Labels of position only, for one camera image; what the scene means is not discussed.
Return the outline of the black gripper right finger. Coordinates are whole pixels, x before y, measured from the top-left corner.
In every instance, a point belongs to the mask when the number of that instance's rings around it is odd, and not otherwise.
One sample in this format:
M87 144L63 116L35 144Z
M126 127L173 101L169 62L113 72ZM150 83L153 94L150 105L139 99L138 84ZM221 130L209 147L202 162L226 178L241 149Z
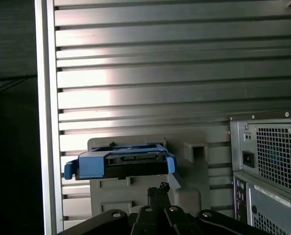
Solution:
M162 182L159 186L160 205L174 235L259 235L261 231L212 210L202 210L192 216L179 206L170 204L170 186Z

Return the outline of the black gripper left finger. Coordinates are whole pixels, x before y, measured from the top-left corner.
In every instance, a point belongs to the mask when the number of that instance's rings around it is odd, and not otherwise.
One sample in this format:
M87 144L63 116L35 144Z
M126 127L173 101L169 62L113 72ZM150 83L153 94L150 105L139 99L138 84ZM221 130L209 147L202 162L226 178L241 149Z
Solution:
M105 211L68 228L60 235L155 235L159 222L160 188L147 190L147 205L128 215L119 209Z

